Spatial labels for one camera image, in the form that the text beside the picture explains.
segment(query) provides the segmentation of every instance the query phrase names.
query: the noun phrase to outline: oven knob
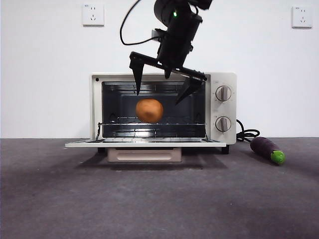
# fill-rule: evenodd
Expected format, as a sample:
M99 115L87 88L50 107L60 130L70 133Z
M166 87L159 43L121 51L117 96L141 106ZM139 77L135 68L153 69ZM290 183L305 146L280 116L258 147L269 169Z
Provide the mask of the oven knob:
M216 90L216 98L220 101L227 101L231 97L231 90L228 86L221 86Z
M226 132L230 129L230 119L227 117L219 117L216 120L215 126L220 132Z

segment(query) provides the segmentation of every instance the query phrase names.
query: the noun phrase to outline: power cord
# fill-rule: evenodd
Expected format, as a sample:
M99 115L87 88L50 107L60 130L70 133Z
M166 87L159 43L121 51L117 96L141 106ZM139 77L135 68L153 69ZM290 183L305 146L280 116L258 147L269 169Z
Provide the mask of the power cord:
M130 10L128 11L128 13L126 14L126 16L124 17L124 20L122 22L122 25L121 25L121 28L120 28L120 39L121 39L121 42L126 45L126 46L132 46L132 45L139 45L139 44L142 44L142 43L145 43L145 42L148 42L148 41L151 41L153 39L157 39L159 38L159 36L155 36L155 37L152 37L150 39L147 39L145 41L140 41L140 42L134 42L134 43L125 43L124 40L123 40L123 37L122 37L122 29L123 29L123 26L124 26L124 23L126 21L126 19L128 18L129 14L131 13L131 11L133 10L133 8L135 8L135 6L140 2L141 0L137 0L133 6L130 8Z
M248 139L247 137L252 137L252 138L256 138L260 135L259 130L256 129L244 129L244 126L242 124L241 121L239 121L238 119L236 120L241 127L241 132L237 133L236 138L237 141L239 142L243 142L243 141L247 141L247 142L251 142L250 139Z

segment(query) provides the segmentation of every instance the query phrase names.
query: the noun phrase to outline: gray floor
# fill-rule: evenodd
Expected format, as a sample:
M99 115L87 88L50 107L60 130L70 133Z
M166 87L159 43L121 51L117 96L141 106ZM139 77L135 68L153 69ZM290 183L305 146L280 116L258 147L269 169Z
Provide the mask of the gray floor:
M65 139L1 140L2 239L319 238L319 138L276 166L237 143L174 164L112 164Z

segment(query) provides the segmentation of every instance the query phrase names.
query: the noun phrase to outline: toaster oven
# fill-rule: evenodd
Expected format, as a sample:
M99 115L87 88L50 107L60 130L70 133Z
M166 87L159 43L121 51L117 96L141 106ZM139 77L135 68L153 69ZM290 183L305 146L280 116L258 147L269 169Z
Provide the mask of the toaster oven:
M139 95L131 74L94 73L90 78L90 139L66 147L107 149L110 162L180 162L183 147L221 147L236 142L234 73L209 73L207 81L175 105L185 76L143 74ZM136 104L153 98L163 105L158 123L136 117Z

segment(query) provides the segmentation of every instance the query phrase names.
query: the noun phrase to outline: electrical socket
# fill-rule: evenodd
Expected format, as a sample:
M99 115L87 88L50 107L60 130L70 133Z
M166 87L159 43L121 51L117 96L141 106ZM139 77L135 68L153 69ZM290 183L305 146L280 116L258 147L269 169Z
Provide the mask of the electrical socket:
M293 28L312 28L313 16L312 9L307 6L294 6L292 8L292 27Z
M104 26L104 5L84 4L82 6L83 26Z

